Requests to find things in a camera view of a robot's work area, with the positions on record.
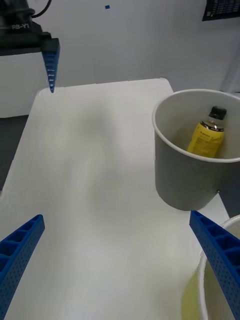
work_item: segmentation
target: black bottle cap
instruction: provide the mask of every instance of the black bottle cap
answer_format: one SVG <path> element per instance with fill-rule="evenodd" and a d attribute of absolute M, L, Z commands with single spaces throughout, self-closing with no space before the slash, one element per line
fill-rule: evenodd
<path fill-rule="evenodd" d="M 213 106 L 211 108 L 211 112 L 209 113 L 209 117 L 215 118 L 215 119 L 219 119 L 219 120 L 223 120 L 225 115 L 227 113 L 227 110 L 224 108 L 221 108 L 219 106 Z"/>

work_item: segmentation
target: yellow bottle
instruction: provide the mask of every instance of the yellow bottle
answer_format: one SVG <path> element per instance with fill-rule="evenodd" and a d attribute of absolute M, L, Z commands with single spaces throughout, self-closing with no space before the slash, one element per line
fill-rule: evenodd
<path fill-rule="evenodd" d="M 192 154 L 214 158 L 224 139 L 223 120 L 227 110 L 214 106 L 207 120 L 200 122 L 192 135 L 187 148 Z"/>

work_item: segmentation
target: gray floor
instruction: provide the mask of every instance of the gray floor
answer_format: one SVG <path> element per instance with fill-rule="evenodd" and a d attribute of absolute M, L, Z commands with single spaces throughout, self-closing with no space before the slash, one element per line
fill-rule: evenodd
<path fill-rule="evenodd" d="M 3 189 L 28 116 L 0 118 L 0 191 Z M 230 217 L 240 214 L 240 171 L 220 192 Z"/>
<path fill-rule="evenodd" d="M 19 145 L 28 115 L 0 118 L 0 191 Z"/>

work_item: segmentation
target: white table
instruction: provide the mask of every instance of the white table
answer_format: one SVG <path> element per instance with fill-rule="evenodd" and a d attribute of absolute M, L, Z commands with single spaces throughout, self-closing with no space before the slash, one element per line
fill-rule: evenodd
<path fill-rule="evenodd" d="M 45 231 L 6 320 L 178 320 L 200 247 L 189 212 L 155 190 L 152 111 L 167 80 L 48 89 L 36 97 L 0 198 L 3 239 Z M 228 218 L 219 196 L 201 210 Z"/>

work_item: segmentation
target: white wall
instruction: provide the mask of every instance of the white wall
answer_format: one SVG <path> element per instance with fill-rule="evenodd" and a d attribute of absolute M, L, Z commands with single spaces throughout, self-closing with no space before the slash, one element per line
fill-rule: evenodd
<path fill-rule="evenodd" d="M 39 12 L 46 2 L 29 0 L 29 6 Z M 165 77 L 173 90 L 220 89 L 239 46 L 240 18 L 201 22 L 205 5 L 205 0 L 52 0 L 35 22 L 60 39 L 60 86 Z M 36 92 L 47 86 L 41 54 L 1 57 L 0 73 L 6 70 L 0 116 L 26 114 Z M 240 83 L 234 87 L 240 91 Z"/>

